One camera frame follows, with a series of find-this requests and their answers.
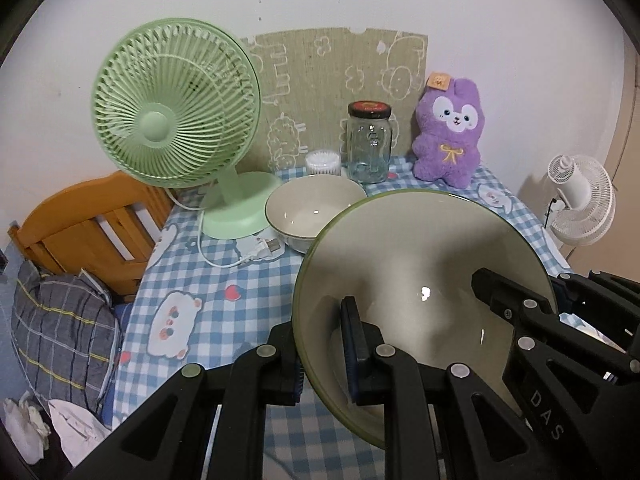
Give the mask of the floral ceramic bowl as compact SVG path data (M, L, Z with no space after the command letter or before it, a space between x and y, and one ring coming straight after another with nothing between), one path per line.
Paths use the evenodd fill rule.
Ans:
M306 254L330 221L366 197L366 191L349 178L312 174L276 188L266 201L265 216L289 248Z
M510 406L503 383L513 328L477 300L473 273L494 271L551 300L547 270L509 222L465 198L427 190L386 192L338 214L306 253L294 287L293 330L308 380L348 430L380 448L384 411L348 394L338 309L360 318L418 362L464 363Z

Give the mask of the beige door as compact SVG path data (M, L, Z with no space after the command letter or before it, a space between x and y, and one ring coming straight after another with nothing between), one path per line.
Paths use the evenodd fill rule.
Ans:
M604 164L614 185L616 211L604 237L568 254L568 263L581 274L601 270L639 279L639 112L639 55L626 40L622 100Z

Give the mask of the white standing fan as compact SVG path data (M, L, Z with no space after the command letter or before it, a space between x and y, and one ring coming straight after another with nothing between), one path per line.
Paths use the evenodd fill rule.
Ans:
M613 224L616 197L612 180L597 159L587 155L556 155L547 177L556 197L550 230L570 247L596 244Z

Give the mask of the blue checkered tablecloth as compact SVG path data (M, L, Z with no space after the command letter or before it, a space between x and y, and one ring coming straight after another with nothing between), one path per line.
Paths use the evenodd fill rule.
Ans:
M262 344L273 325L291 316L293 287L303 257L283 246L277 255L239 266L257 237L199 242L198 206L203 190L186 191L171 211L136 299L122 317L120 363L103 420L123 422L186 363L213 368ZM179 294L201 301L186 336L186 354L148 350L160 304ZM306 387L294 408L270 408L266 420L268 479L381 479L384 453L342 426Z

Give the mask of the grey plaid pillow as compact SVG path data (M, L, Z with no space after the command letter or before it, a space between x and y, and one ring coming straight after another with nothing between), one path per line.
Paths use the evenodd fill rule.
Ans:
M32 393L99 414L114 375L120 325L112 296L86 270L52 274L26 260L18 270L11 334Z

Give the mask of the purple plush bunny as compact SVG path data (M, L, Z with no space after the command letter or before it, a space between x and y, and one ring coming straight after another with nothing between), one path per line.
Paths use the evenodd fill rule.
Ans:
M414 176L467 188L480 166L478 141L485 125L476 83L432 73L416 107L416 123L420 133L412 142Z

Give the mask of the wooden bed headboard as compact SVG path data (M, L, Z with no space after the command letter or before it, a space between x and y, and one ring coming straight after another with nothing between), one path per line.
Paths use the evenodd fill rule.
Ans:
M140 205L162 228L172 203L154 188L116 171L64 188L38 205L8 234L21 254L53 274L86 270L116 295L136 296L155 246L134 212Z

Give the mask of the glass jar black lid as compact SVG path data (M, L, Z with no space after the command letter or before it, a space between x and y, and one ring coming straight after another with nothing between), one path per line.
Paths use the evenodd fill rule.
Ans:
M356 101L348 106L347 172L360 184L386 180L390 168L392 109L384 102Z

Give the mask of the cotton swab container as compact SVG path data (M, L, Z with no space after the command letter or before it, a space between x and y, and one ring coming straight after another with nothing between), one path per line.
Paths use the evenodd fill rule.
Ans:
M341 155L332 150L317 150L309 152L305 157L306 174L343 174Z

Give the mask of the green desk fan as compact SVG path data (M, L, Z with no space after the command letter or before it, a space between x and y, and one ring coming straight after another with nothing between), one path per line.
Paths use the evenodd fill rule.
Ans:
M265 206L280 179L240 174L262 110L258 76L245 48L193 18L145 23L119 40L92 90L99 144L118 169L162 188L205 186L198 229L217 240L268 226Z

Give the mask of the green patterned wall mat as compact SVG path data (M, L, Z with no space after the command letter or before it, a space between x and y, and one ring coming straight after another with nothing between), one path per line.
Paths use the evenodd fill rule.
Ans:
M349 103L380 101L392 109L392 152L410 151L413 114L426 81L428 38L391 29L323 27L247 37L262 111L241 172L287 170L307 153L346 151Z

